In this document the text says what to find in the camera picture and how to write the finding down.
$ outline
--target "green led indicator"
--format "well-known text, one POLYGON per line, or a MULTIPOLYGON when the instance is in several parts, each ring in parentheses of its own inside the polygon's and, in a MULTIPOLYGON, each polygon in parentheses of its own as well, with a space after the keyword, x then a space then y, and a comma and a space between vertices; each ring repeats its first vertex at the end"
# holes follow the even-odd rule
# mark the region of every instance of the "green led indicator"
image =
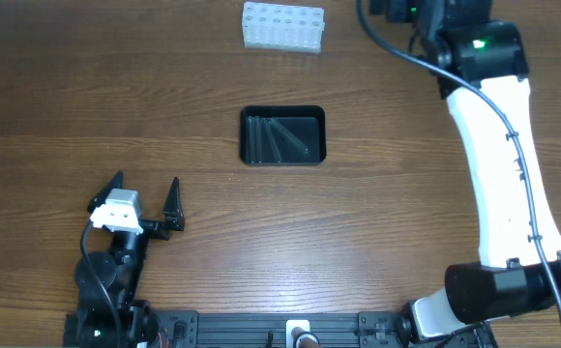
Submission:
POLYGON ((476 49, 485 48, 485 46, 487 45, 487 43, 482 40, 474 40, 472 43, 474 44, 474 48, 476 49))

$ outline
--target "brown table surface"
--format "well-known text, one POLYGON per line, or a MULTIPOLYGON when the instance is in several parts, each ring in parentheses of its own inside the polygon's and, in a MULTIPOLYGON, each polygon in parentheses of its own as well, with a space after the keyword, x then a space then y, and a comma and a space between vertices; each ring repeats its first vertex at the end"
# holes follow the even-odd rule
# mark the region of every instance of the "brown table surface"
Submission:
MULTIPOLYGON (((150 245, 140 283, 155 308, 398 310, 478 260, 465 154, 433 77, 375 46, 353 1, 293 3, 325 8, 321 54, 243 49, 240 0, 0 0, 0 344, 61 343, 85 208, 118 169, 150 218, 181 180, 187 229, 150 245), (328 158, 243 165, 248 104, 321 105, 328 158)), ((495 3, 524 38, 561 231, 561 0, 495 3)), ((371 21, 406 47, 408 26, 371 21)), ((560 344, 554 309, 494 330, 502 346, 560 344)))

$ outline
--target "black tray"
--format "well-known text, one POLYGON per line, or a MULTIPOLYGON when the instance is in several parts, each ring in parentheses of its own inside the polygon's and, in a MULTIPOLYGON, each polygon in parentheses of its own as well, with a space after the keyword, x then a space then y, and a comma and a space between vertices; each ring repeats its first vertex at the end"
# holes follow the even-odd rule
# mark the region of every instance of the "black tray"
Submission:
POLYGON ((247 165, 318 165, 326 158, 319 106, 247 106, 240 127, 240 158, 247 165))

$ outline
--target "black plastic container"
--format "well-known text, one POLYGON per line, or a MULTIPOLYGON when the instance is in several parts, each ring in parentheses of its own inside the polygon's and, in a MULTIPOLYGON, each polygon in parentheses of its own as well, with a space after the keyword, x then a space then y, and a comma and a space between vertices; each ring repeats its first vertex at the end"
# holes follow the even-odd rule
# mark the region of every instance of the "black plastic container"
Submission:
POLYGON ((325 116, 316 105, 247 106, 240 158, 247 165, 318 165, 327 154, 325 116))

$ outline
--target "wooden table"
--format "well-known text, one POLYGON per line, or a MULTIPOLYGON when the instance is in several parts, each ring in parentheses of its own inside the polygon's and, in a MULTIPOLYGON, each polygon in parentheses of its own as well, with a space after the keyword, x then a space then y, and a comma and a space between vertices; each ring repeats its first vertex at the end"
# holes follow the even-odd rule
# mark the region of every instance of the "wooden table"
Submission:
MULTIPOLYGON (((181 180, 187 229, 150 245, 139 288, 156 308, 398 310, 478 260, 465 154, 433 77, 375 46, 353 1, 293 3, 325 8, 321 54, 243 49, 239 0, 0 0, 0 344, 61 343, 85 208, 118 169, 149 218, 181 180), (243 165, 248 104, 321 105, 328 158, 243 165)), ((561 0, 495 3, 524 38, 561 231, 561 0)), ((406 46, 408 26, 371 20, 406 46)), ((495 333, 560 343, 554 309, 495 333)))

